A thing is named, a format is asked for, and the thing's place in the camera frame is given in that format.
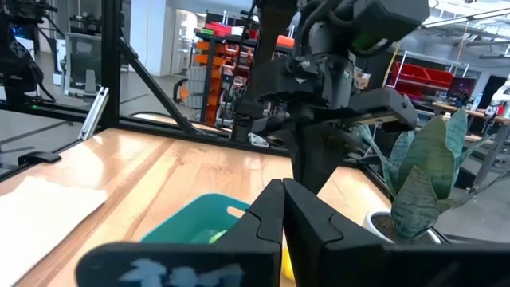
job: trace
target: yellow object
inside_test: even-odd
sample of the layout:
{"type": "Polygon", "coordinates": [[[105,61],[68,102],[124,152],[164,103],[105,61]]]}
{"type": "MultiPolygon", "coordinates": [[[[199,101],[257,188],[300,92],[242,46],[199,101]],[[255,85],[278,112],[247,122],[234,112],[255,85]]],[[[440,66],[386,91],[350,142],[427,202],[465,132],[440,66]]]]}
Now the yellow object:
{"type": "Polygon", "coordinates": [[[388,68],[386,69],[386,73],[384,74],[384,79],[386,79],[386,80],[387,80],[388,74],[391,71],[391,66],[393,65],[393,61],[395,61],[395,57],[397,57],[397,53],[399,50],[400,50],[400,43],[398,43],[397,48],[395,48],[395,51],[393,52],[393,56],[391,56],[390,64],[388,65],[388,68]]]}
{"type": "Polygon", "coordinates": [[[295,282],[294,272],[292,271],[292,263],[290,262],[290,254],[288,253],[287,247],[284,248],[284,252],[281,255],[281,272],[284,276],[295,282]]]}
{"type": "Polygon", "coordinates": [[[223,231],[220,231],[218,233],[216,233],[215,235],[213,235],[210,239],[209,239],[209,243],[210,244],[213,244],[215,243],[224,233],[226,232],[226,230],[223,230],[223,231]]]}

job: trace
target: teal bin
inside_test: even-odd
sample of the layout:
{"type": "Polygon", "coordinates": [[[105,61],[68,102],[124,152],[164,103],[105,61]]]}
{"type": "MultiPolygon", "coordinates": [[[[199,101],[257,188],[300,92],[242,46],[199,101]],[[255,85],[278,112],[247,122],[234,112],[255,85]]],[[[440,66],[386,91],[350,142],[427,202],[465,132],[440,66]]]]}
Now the teal bin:
{"type": "Polygon", "coordinates": [[[239,220],[227,212],[229,207],[244,211],[249,204],[226,195],[202,195],[145,235],[142,242],[209,243],[213,235],[239,220]]]}

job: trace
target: grey floor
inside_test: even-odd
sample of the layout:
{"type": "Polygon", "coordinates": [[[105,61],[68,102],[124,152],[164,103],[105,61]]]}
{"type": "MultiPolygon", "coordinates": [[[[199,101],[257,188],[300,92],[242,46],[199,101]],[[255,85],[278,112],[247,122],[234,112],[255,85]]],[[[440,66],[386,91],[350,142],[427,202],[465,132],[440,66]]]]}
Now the grey floor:
{"type": "MultiPolygon", "coordinates": [[[[49,54],[37,57],[37,63],[45,73],[45,87],[57,98],[59,104],[89,108],[90,100],[63,96],[61,88],[52,83],[53,62],[49,54]]],[[[155,80],[171,97],[173,86],[178,77],[156,77],[155,80]]],[[[148,87],[136,73],[121,74],[120,112],[131,115],[136,112],[166,113],[148,87]]],[[[180,106],[179,110],[193,117],[197,110],[180,106]]],[[[0,174],[17,165],[17,158],[30,151],[52,151],[74,141],[80,131],[80,123],[66,123],[39,116],[29,116],[15,112],[0,111],[0,174]],[[47,131],[37,132],[19,140],[9,140],[15,136],[36,132],[41,128],[47,131]]],[[[464,167],[476,173],[480,163],[468,159],[464,167]]],[[[494,179],[497,172],[491,172],[487,180],[494,179]]],[[[436,227],[445,234],[458,237],[475,238],[482,241],[510,242],[510,180],[498,183],[485,193],[463,207],[444,213],[436,227]]],[[[465,191],[455,190],[462,194],[465,191]]]]}
{"type": "MultiPolygon", "coordinates": [[[[45,74],[44,86],[56,98],[58,104],[90,109],[93,99],[65,96],[60,85],[53,84],[53,59],[49,53],[40,53],[36,62],[45,74]]],[[[179,77],[155,77],[161,88],[171,98],[179,77]]],[[[178,106],[179,111],[193,119],[199,110],[178,106]]],[[[134,72],[122,72],[120,80],[120,113],[130,116],[137,112],[160,112],[168,114],[149,88],[134,72]]],[[[0,174],[18,164],[18,157],[31,151],[52,151],[77,139],[81,123],[66,123],[40,116],[0,111],[0,174]]]]}

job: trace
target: white cloth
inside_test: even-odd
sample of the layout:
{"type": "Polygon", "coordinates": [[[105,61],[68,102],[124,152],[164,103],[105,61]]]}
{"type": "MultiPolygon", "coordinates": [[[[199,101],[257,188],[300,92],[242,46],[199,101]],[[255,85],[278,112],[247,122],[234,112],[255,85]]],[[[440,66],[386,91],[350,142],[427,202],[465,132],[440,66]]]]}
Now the white cloth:
{"type": "Polygon", "coordinates": [[[34,177],[0,196],[0,287],[20,280],[106,198],[34,177]]]}

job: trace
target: plant leaf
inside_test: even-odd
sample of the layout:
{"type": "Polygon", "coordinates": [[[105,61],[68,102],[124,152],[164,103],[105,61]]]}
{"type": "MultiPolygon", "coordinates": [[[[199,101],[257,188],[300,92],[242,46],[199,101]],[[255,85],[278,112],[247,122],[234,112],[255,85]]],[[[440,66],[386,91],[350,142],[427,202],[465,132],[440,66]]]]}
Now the plant leaf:
{"type": "Polygon", "coordinates": [[[456,159],[461,157],[466,132],[468,132],[468,115],[461,108],[446,123],[446,146],[456,159]]]}
{"type": "Polygon", "coordinates": [[[479,140],[477,140],[476,142],[474,142],[470,147],[468,147],[468,149],[466,149],[464,151],[464,153],[461,155],[461,157],[457,160],[456,162],[456,169],[459,169],[461,168],[461,165],[462,163],[465,161],[465,159],[469,158],[469,156],[475,151],[477,150],[479,147],[482,146],[482,144],[484,144],[487,140],[490,140],[491,138],[493,138],[494,135],[490,135],[490,136],[485,136],[479,140]]]}
{"type": "Polygon", "coordinates": [[[437,222],[437,196],[429,177],[413,167],[391,207],[394,228],[403,238],[416,238],[437,222]]]}
{"type": "Polygon", "coordinates": [[[440,116],[434,117],[414,137],[398,169],[398,180],[394,183],[397,191],[414,166],[429,176],[439,199],[448,198],[455,174],[455,158],[446,147],[446,125],[440,116]]]}
{"type": "Polygon", "coordinates": [[[477,189],[475,189],[475,192],[474,194],[477,195],[481,192],[484,192],[486,191],[488,188],[490,188],[494,183],[497,183],[499,182],[500,180],[502,179],[506,179],[507,177],[510,177],[510,168],[507,169],[506,171],[503,171],[500,175],[498,175],[491,183],[489,184],[486,184],[484,186],[481,186],[481,187],[478,187],[477,189]]]}
{"type": "Polygon", "coordinates": [[[393,165],[386,158],[386,156],[383,155],[377,144],[375,144],[374,138],[372,137],[372,134],[368,126],[360,125],[356,128],[355,132],[357,132],[362,139],[366,140],[369,144],[371,144],[372,149],[375,151],[375,154],[381,159],[383,172],[382,175],[384,176],[384,181],[386,181],[386,185],[388,186],[391,195],[395,197],[395,195],[397,194],[397,190],[395,190],[394,188],[394,183],[398,178],[398,168],[395,165],[393,165]]]}
{"type": "Polygon", "coordinates": [[[401,133],[391,150],[390,163],[399,168],[413,140],[414,131],[401,133]]]}
{"type": "Polygon", "coordinates": [[[442,214],[446,212],[447,210],[458,208],[463,205],[465,205],[469,200],[471,200],[475,195],[478,195],[487,189],[489,189],[494,183],[499,182],[502,179],[506,179],[507,177],[510,177],[510,168],[506,171],[503,171],[496,179],[494,179],[491,183],[486,184],[482,187],[479,187],[475,189],[474,192],[470,193],[469,195],[466,195],[465,197],[458,198],[458,199],[442,199],[439,201],[439,214],[442,214]]]}
{"type": "Polygon", "coordinates": [[[382,163],[382,175],[384,176],[384,181],[386,182],[386,185],[388,186],[388,189],[390,190],[391,195],[393,198],[397,196],[397,190],[394,188],[394,184],[397,181],[398,178],[398,168],[394,166],[390,161],[383,157],[381,158],[382,163]]]}
{"type": "Polygon", "coordinates": [[[452,209],[463,206],[466,202],[473,198],[475,194],[470,194],[465,197],[459,199],[442,199],[437,203],[439,214],[443,214],[444,212],[452,209]]]}

